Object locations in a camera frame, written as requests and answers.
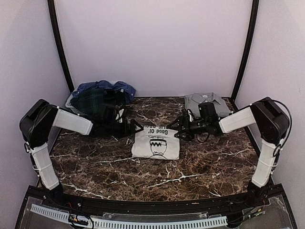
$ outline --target curved black frame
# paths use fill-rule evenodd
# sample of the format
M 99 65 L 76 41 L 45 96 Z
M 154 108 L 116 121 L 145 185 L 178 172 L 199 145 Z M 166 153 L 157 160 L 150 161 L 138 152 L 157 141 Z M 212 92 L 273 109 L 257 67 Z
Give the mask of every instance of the curved black frame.
M 174 215 L 208 212 L 209 216 L 218 214 L 221 214 L 222 216 L 227 216 L 228 220 L 230 221 L 232 219 L 236 219 L 242 216 L 242 211 L 249 207 L 247 207 L 245 204 L 229 205 L 228 203 L 234 199 L 244 199 L 245 195 L 246 193 L 241 193 L 227 197 L 174 202 L 116 201 L 79 197 L 68 194 L 64 194 L 64 198 L 68 200 L 72 204 L 72 206 L 79 206 L 77 210 L 80 210 L 88 215 L 95 216 L 103 216 L 105 212 L 135 215 Z M 287 195 L 283 189 L 282 184 L 270 185 L 268 196 L 275 197 L 278 195 L 283 196 L 293 229 L 297 229 L 295 218 L 293 216 Z M 25 207 L 29 197 L 41 199 L 43 205 L 58 208 L 58 206 L 54 205 L 52 201 L 49 201 L 46 196 L 48 196 L 48 194 L 45 190 L 38 187 L 29 186 L 19 211 L 15 229 L 20 229 L 23 213 L 25 211 Z
M 70 71 L 69 71 L 68 64 L 67 64 L 67 59 L 65 56 L 65 52 L 63 50 L 62 42 L 61 42 L 61 33 L 59 31 L 58 21 L 57 21 L 57 17 L 56 17 L 56 9 L 55 9 L 54 0 L 48 0 L 48 6 L 49 6 L 50 19 L 51 19 L 51 24 L 52 24 L 52 28 L 53 28 L 53 34 L 54 34 L 54 39 L 55 39 L 55 43 L 56 43 L 56 47 L 57 47 L 57 52 L 59 55 L 59 59 L 61 61 L 62 70 L 65 75 L 69 91 L 72 93 L 74 91 L 74 85 L 72 82 L 72 78 L 71 78 Z
M 251 49 L 251 44 L 252 44 L 252 39 L 253 39 L 254 29 L 255 29 L 255 23 L 256 23 L 256 17 L 257 17 L 257 12 L 258 12 L 258 3 L 259 3 L 259 0 L 253 0 L 253 2 L 252 2 L 249 28 L 248 28 L 246 43 L 244 45 L 244 53 L 243 53 L 242 61 L 239 66 L 234 89 L 233 89 L 233 92 L 231 95 L 231 100 L 233 102 L 235 102 L 235 100 L 237 98 L 237 94 L 238 94 L 240 85 L 242 84 L 244 71 L 246 69 L 246 65 L 248 62 L 248 57 L 249 57 L 249 53 L 250 53 L 250 49 Z

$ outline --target cartoon face print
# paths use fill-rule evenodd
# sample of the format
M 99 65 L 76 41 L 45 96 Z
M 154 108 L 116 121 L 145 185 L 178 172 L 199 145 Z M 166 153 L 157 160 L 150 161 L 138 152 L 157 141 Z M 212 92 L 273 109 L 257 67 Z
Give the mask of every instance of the cartoon face print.
M 167 149 L 167 141 L 165 140 L 165 137 L 160 135 L 154 135 L 149 137 L 151 137 L 151 140 L 149 141 L 149 145 L 153 154 L 150 158 L 152 158 L 153 156 L 164 157 L 163 155 Z

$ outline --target white cable carrier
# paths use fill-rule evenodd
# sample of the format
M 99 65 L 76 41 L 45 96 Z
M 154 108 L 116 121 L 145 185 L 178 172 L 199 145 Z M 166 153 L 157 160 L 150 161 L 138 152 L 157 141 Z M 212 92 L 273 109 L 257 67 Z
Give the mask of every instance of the white cable carrier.
M 55 210 L 48 208 L 46 206 L 41 206 L 36 204 L 32 204 L 30 211 L 62 223 L 67 223 L 67 224 L 69 223 L 68 222 L 69 213 L 67 211 Z M 85 220 L 87 222 L 89 221 L 87 218 L 81 216 L 79 216 L 79 219 Z M 123 222 L 123 221 L 110 221 L 110 220 L 95 219 L 95 218 L 92 218 L 92 220 L 94 222 L 95 229 L 207 229 L 207 228 L 216 228 L 216 227 L 228 225 L 226 216 L 212 218 L 212 219 L 201 219 L 201 220 L 169 222 L 169 223 Z M 91 228 L 91 227 L 92 227 L 92 223 L 89 222 L 87 228 Z

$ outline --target white plastic basket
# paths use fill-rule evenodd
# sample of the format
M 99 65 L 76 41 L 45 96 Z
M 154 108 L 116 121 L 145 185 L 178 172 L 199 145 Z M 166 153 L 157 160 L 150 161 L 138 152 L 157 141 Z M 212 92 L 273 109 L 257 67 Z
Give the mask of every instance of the white plastic basket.
M 71 99 L 73 98 L 72 94 L 70 94 L 67 102 L 66 102 L 66 108 L 68 108 L 69 110 L 71 110 L 73 113 L 75 114 L 79 114 L 79 115 L 86 115 L 84 112 L 81 112 L 79 110 L 77 110 L 74 106 L 71 105 Z

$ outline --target shirt collar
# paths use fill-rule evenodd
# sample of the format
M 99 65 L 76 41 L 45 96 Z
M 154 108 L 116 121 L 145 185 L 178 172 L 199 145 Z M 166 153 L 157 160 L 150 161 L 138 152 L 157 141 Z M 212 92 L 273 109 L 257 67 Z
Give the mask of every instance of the shirt collar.
M 205 101 L 207 102 L 213 102 L 216 101 L 218 104 L 221 104 L 222 99 L 215 93 L 195 93 L 192 95 L 192 100 L 194 100 L 197 103 L 203 103 Z

